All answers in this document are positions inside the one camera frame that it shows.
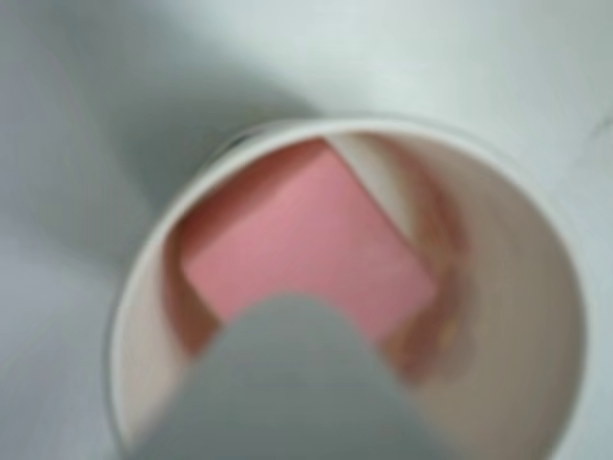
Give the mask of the white fixed gripper finger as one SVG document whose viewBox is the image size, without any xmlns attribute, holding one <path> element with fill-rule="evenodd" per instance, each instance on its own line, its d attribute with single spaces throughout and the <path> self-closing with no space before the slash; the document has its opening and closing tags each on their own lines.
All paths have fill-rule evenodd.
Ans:
<svg viewBox="0 0 613 460">
<path fill-rule="evenodd" d="M 432 437 L 350 324 L 268 299 L 225 329 L 157 427 L 161 459 L 428 459 Z"/>
</svg>

